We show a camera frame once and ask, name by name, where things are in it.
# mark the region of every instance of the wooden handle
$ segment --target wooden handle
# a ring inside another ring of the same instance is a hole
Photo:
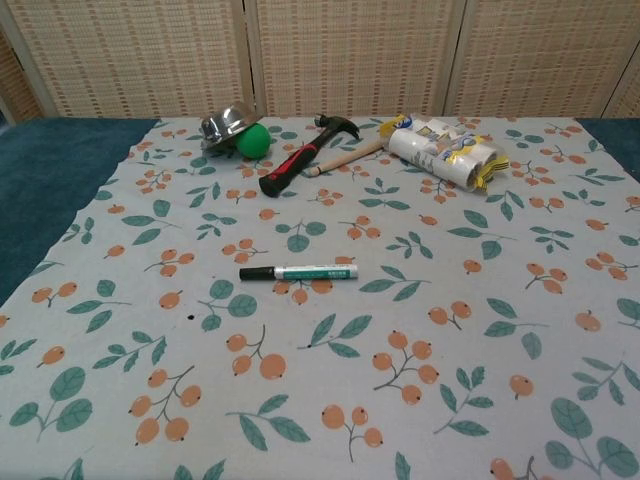
[[[323,172],[328,172],[329,170],[333,170],[334,168],[338,168],[349,162],[353,162],[354,160],[362,158],[365,155],[369,155],[370,153],[381,149],[383,146],[384,142],[378,139],[375,142],[371,142],[363,147],[357,148],[353,152],[349,152],[346,155],[334,158],[333,160],[323,163],[322,165],[318,165],[317,167],[309,168],[307,169],[306,173],[309,177],[317,177]]]

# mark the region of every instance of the teal carpet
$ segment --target teal carpet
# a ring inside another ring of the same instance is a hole
[[[156,121],[38,119],[0,136],[0,306]]]

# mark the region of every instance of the tablecloth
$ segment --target tablecloth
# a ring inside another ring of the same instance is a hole
[[[260,161],[161,120],[0,311],[0,474],[637,477],[637,183],[571,119],[445,120],[509,154],[488,196],[379,152],[270,199],[311,119]]]

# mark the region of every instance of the black marker cap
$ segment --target black marker cap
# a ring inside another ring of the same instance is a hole
[[[240,280],[275,280],[275,267],[241,268]]]

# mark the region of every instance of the hammer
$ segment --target hammer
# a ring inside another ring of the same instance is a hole
[[[337,133],[345,131],[358,138],[358,127],[343,117],[326,117],[316,115],[314,123],[317,127],[325,127],[320,135],[311,143],[303,145],[289,156],[278,168],[260,177],[260,189],[269,197],[277,197],[287,188],[291,180],[316,158],[318,150]]]

